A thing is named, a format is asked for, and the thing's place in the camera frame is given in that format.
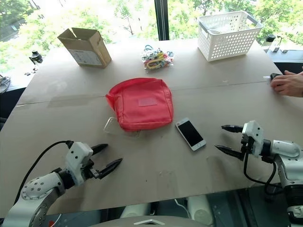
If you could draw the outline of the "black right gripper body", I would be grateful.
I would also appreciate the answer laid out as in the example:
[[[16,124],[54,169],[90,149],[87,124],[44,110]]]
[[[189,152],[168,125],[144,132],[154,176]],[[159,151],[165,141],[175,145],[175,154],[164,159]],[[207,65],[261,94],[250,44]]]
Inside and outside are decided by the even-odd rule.
[[[246,134],[242,135],[241,139],[241,153],[242,154],[251,154],[252,151],[252,137]]]

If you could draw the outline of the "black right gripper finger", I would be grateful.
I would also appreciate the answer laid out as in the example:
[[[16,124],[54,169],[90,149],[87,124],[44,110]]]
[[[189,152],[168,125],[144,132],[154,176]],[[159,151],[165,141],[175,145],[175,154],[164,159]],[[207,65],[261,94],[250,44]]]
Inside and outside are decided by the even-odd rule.
[[[224,154],[226,155],[229,155],[229,156],[232,156],[232,157],[235,157],[241,161],[244,160],[244,154],[241,153],[241,152],[238,152],[238,151],[235,151],[229,147],[226,147],[226,146],[222,146],[222,145],[215,145],[215,147],[217,149],[219,149],[221,152],[223,152]]]
[[[233,132],[233,133],[242,133],[242,130],[243,130],[242,126],[231,125],[231,124],[222,125],[221,128],[223,130],[226,130],[226,131],[229,131],[229,132]]]

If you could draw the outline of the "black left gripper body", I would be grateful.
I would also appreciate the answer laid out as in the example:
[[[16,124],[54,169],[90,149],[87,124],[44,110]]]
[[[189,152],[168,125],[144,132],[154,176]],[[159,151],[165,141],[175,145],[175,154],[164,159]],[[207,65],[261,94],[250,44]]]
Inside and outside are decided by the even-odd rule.
[[[95,178],[99,179],[100,172],[96,169],[94,169],[94,162],[89,159],[88,162],[81,168],[81,174],[84,179],[84,181]]]

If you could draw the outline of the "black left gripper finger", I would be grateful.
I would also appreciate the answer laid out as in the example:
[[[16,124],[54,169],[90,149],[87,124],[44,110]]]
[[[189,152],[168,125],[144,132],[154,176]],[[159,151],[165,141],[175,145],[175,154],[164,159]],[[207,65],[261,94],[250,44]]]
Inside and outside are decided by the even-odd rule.
[[[102,179],[104,177],[106,177],[107,175],[109,175],[111,172],[113,172],[122,162],[122,158],[116,159],[114,161],[112,161],[111,163],[107,164],[106,167],[104,169],[102,169],[101,171],[99,171],[99,175],[98,178]]]
[[[108,147],[108,144],[98,144],[98,145],[91,147],[91,149],[93,151],[92,155],[95,155],[95,154],[101,152],[102,150],[104,150],[107,147]]]

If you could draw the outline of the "person's bare hand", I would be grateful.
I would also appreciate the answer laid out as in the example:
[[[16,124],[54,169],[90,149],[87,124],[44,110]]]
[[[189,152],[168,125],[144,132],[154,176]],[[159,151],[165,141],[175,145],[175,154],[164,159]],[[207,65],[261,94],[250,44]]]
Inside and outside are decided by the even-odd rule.
[[[303,97],[303,72],[293,73],[285,70],[283,75],[271,80],[270,86],[279,95]]]

